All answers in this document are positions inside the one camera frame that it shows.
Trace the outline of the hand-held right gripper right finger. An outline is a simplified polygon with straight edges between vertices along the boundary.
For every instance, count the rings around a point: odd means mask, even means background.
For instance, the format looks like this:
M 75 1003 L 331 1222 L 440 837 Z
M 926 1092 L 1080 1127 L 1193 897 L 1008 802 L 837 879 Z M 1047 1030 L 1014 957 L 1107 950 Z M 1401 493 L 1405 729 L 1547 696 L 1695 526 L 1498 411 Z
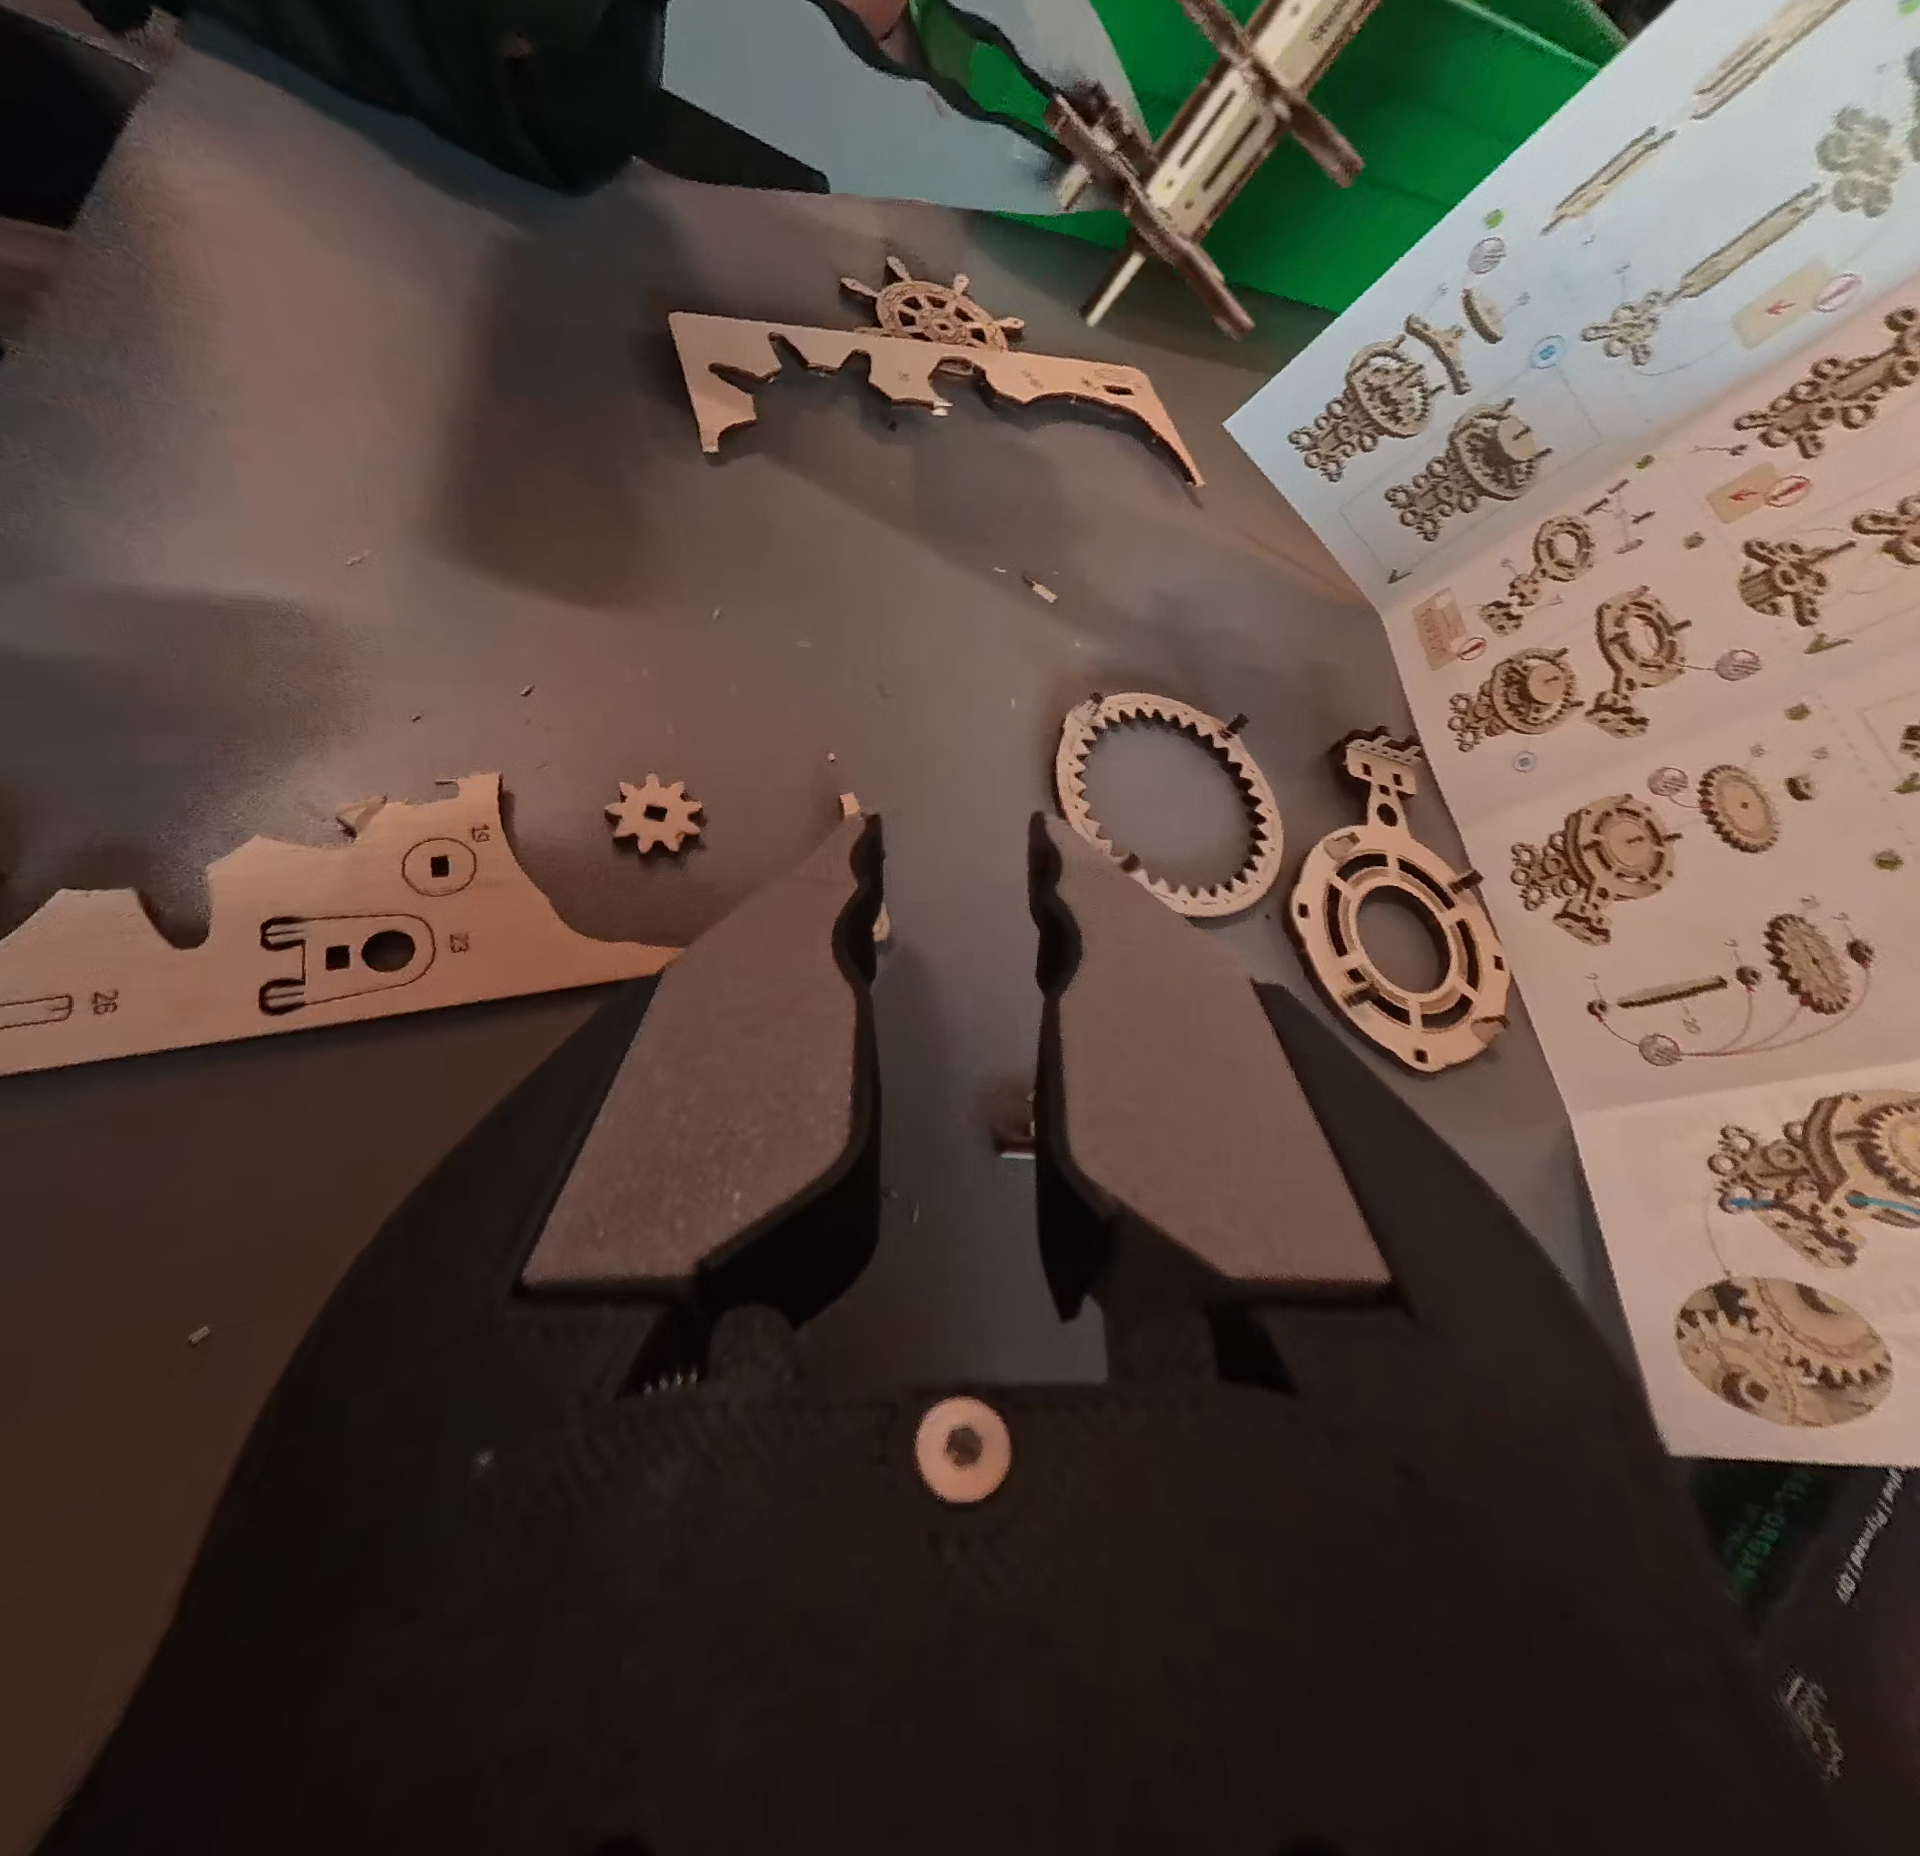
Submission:
M 1034 813 L 1036 1233 L 1061 1317 L 1368 1304 L 1372 1226 L 1255 983 L 1215 939 Z

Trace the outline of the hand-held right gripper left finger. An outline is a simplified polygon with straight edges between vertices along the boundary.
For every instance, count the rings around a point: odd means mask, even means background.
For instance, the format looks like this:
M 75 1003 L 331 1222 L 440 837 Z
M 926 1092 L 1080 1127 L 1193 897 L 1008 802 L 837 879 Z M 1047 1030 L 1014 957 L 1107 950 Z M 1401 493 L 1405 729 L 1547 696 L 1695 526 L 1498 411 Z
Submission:
M 831 1308 L 875 1255 L 884 835 L 844 813 L 661 977 L 519 1275 L 541 1297 Z

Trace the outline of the wooden axle model assembly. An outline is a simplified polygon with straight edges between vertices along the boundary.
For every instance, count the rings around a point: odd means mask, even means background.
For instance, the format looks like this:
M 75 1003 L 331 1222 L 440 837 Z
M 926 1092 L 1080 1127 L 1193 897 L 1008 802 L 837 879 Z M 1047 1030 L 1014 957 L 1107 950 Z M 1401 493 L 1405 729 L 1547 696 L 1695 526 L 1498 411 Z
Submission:
M 1122 256 L 1083 307 L 1098 325 L 1147 261 L 1178 272 L 1231 338 L 1253 329 L 1204 243 L 1266 157 L 1286 139 L 1341 188 L 1363 161 L 1310 93 L 1381 0 L 1262 0 L 1239 22 L 1222 0 L 1175 0 L 1215 62 L 1160 139 L 1103 86 L 1054 95 L 1045 126 L 1067 155 L 1067 210 L 1098 190 L 1127 223 Z

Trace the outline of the small wooden gear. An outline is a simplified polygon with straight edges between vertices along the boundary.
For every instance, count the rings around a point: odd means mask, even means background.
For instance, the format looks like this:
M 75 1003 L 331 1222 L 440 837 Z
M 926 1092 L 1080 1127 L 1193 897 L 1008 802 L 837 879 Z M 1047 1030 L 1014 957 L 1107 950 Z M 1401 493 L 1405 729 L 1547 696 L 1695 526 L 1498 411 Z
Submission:
M 641 782 L 623 780 L 619 795 L 605 804 L 616 842 L 632 842 L 636 855 L 678 855 L 705 831 L 705 806 L 685 791 L 681 780 L 665 782 L 647 773 Z

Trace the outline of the wooden ring gear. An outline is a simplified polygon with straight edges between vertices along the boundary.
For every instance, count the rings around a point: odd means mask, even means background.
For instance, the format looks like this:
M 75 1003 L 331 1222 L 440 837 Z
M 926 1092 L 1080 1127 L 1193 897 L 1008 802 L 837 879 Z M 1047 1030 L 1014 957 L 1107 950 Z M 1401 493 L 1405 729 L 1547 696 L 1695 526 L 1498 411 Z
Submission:
M 1178 884 L 1122 851 L 1089 800 L 1089 764 L 1098 742 L 1129 725 L 1158 725 L 1200 745 L 1233 780 L 1248 818 L 1248 844 L 1233 875 L 1215 884 Z M 1054 791 L 1067 826 L 1164 908 L 1195 921 L 1222 921 L 1255 908 L 1281 879 L 1284 815 L 1266 773 L 1242 740 L 1244 720 L 1222 720 L 1158 692 L 1096 692 L 1074 705 L 1054 756 Z

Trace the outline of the large wooden parts sheet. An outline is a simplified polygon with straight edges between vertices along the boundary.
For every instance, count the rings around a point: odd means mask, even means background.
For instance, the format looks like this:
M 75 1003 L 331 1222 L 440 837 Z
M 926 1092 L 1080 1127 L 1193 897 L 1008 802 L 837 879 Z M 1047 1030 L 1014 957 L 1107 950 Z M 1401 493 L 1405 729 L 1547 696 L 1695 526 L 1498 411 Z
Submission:
M 389 802 L 345 842 L 210 864 L 210 928 L 133 890 L 60 890 L 2 943 L 2 1076 L 658 977 L 681 950 L 572 930 L 510 848 L 502 780 Z

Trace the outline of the wooden ship wheel part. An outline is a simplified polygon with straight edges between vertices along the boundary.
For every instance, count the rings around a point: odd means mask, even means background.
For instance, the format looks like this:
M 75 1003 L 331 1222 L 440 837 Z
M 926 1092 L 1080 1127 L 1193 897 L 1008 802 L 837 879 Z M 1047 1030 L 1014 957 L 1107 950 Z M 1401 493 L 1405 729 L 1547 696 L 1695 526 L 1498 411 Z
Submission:
M 1005 354 L 1025 334 L 1019 316 L 983 307 L 972 296 L 968 276 L 957 274 L 950 283 L 928 281 L 912 274 L 899 254 L 886 256 L 879 283 L 842 276 L 840 289 L 864 303 L 875 327 L 895 338 Z

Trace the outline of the wooden sheet offcut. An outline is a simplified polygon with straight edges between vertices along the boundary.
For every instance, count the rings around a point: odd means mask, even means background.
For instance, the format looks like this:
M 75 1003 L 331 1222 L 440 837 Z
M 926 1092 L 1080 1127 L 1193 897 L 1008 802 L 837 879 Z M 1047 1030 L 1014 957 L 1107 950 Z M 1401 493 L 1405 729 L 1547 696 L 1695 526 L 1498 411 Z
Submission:
M 1151 435 L 1189 488 L 1204 484 L 1180 429 L 1140 369 L 948 345 L 877 329 L 795 327 L 698 312 L 674 312 L 665 327 L 683 367 L 698 444 L 707 455 L 720 453 L 727 433 L 756 424 L 756 391 L 776 380 L 787 360 L 822 376 L 840 376 L 859 362 L 868 387 L 904 409 L 946 411 L 946 382 L 972 380 L 990 400 L 1019 409 L 1065 402 L 1114 413 Z

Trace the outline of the green box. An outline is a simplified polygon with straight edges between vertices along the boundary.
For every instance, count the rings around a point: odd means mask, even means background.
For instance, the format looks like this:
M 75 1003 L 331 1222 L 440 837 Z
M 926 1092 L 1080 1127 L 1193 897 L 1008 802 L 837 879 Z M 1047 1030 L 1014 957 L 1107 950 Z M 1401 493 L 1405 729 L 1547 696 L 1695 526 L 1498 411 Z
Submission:
M 1262 0 L 1222 2 L 1246 22 Z M 1186 95 L 1215 62 L 1193 31 L 1211 57 Z M 1357 148 L 1357 181 L 1334 186 L 1286 139 L 1204 247 L 1242 307 L 1235 285 L 1352 307 L 1617 51 L 1593 0 L 1381 0 L 1310 93 Z M 1184 102 L 1144 137 L 1160 139 Z

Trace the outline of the printed instruction booklet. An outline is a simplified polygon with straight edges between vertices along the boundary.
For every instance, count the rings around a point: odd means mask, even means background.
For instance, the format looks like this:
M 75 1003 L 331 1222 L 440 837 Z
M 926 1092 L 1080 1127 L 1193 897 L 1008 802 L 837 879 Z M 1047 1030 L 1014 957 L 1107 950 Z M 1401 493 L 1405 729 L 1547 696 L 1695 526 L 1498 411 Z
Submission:
M 1228 431 L 1376 608 L 1677 1456 L 1916 1465 L 1916 0 L 1675 0 Z

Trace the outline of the black kit box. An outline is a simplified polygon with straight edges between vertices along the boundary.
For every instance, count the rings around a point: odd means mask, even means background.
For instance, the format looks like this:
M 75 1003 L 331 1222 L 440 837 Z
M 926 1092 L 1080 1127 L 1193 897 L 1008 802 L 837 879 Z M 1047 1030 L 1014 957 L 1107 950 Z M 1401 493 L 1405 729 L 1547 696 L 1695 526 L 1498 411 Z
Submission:
M 1719 1580 L 1847 1852 L 1918 1849 L 1918 1472 L 1679 1463 Z

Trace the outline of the round wooden frame part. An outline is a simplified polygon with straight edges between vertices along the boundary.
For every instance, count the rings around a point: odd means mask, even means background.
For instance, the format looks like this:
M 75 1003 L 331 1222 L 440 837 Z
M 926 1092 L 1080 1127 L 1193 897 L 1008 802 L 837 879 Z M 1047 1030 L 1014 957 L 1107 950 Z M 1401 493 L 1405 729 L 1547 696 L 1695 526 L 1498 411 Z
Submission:
M 1511 972 L 1480 875 L 1430 851 L 1412 831 L 1423 749 L 1381 727 L 1332 753 L 1361 789 L 1363 813 L 1304 857 L 1284 921 L 1321 999 L 1405 1072 L 1438 1076 L 1474 1063 L 1509 1021 Z M 1392 974 L 1365 937 L 1368 913 L 1396 906 L 1434 955 L 1430 981 Z

